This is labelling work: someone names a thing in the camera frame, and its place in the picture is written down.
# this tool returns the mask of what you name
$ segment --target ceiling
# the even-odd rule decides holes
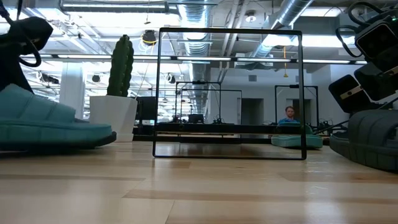
[[[5,6],[10,12],[13,19],[16,18],[16,9],[14,7],[15,2],[13,0],[5,0]],[[69,4],[81,4],[87,2],[87,0],[70,0]],[[102,0],[104,3],[102,6],[109,9],[109,5],[105,3],[108,0]],[[134,3],[137,1],[124,1],[124,4]],[[316,59],[335,59],[335,60],[350,60],[352,59],[347,53],[342,50],[341,44],[336,42],[334,36],[334,30],[340,25],[348,22],[346,14],[344,13],[346,8],[355,1],[337,1],[337,0],[325,0],[325,1],[314,1],[312,5],[302,14],[302,16],[294,24],[294,29],[301,30],[307,37],[303,38],[306,43],[303,43],[303,55],[304,58],[316,58]],[[396,1],[375,1],[380,7],[392,6]],[[53,34],[48,41],[47,45],[40,53],[42,54],[105,54],[109,55],[114,49],[116,41],[123,34],[127,34],[133,43],[134,55],[157,55],[158,44],[154,46],[144,45],[142,43],[141,35],[145,30],[154,30],[156,36],[159,35],[158,31],[161,27],[180,27],[181,20],[177,14],[162,14],[162,13],[151,13],[146,5],[141,4],[143,10],[141,13],[136,12],[115,12],[100,11],[101,5],[97,6],[97,9],[93,11],[81,12],[79,10],[61,11],[58,6],[58,0],[38,0],[34,3],[28,1],[23,9],[20,19],[39,16],[45,18],[54,28]],[[173,2],[169,2],[170,8],[174,9],[176,6]],[[214,6],[211,8],[210,13],[210,27],[225,28],[229,20],[229,12],[233,6],[232,0],[215,0],[212,2]],[[241,28],[248,29],[261,29],[263,26],[266,16],[273,14],[279,10],[281,1],[250,1],[246,12],[252,11],[252,15],[255,16],[256,20],[247,22],[245,19],[241,24]],[[360,14],[361,17],[368,16],[366,11],[356,11],[355,13]],[[0,34],[4,34],[8,31],[8,24],[4,19],[0,19]],[[186,55],[185,45],[183,44],[183,34],[181,33],[168,33],[163,34],[162,39],[162,55]],[[223,46],[225,34],[211,34],[210,37],[210,50],[208,56],[219,56]],[[258,34],[239,34],[238,41],[235,42],[232,49],[232,56],[236,54],[249,55],[256,47],[261,43],[262,37]],[[325,44],[330,44],[332,47],[322,47]],[[271,55],[275,58],[297,58],[297,47],[286,46],[285,48],[273,48]],[[50,75],[56,78],[60,82],[62,74],[62,63],[60,61],[44,60],[44,62],[38,68],[27,68],[23,67],[23,71],[29,83],[34,87],[36,92],[40,95],[49,97],[52,100],[58,100],[60,85],[44,82],[41,78],[41,74]],[[160,72],[162,77],[160,79],[160,87],[163,89],[174,89],[175,84],[170,84],[165,81],[167,74],[175,75],[177,80],[190,81],[188,63],[173,63],[167,62],[162,63]],[[212,71],[215,71],[219,67],[219,63],[211,63]],[[248,82],[247,76],[239,78],[239,70],[234,70],[233,63],[230,65],[230,70],[226,74],[225,82],[230,82],[232,85],[252,85]],[[109,61],[104,62],[84,62],[84,69],[88,75],[87,77],[87,89],[86,92],[86,104],[88,105],[88,97],[91,95],[105,95],[106,87],[108,85],[108,77],[111,64]],[[260,77],[258,81],[264,81],[270,83],[270,80],[275,77],[273,73],[278,74],[284,73],[285,68],[283,63],[269,65],[268,70],[269,76]],[[141,86],[139,95],[146,96],[154,94],[154,91],[148,90],[156,84],[156,71],[157,67],[155,63],[146,63],[146,61],[136,61],[133,65],[132,80],[131,80],[131,95],[136,95],[138,89]],[[99,75],[100,82],[93,82],[93,75]],[[164,96],[170,95],[173,98],[173,91],[165,94]]]

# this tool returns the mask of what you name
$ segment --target wooden floor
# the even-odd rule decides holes
[[[328,147],[309,151],[306,161],[153,159],[151,149],[134,142],[62,156],[3,156],[0,223],[398,223],[398,175]]]

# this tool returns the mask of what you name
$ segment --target white column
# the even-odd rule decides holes
[[[76,109],[75,117],[83,119],[86,75],[83,63],[64,62],[62,67],[60,103]]]

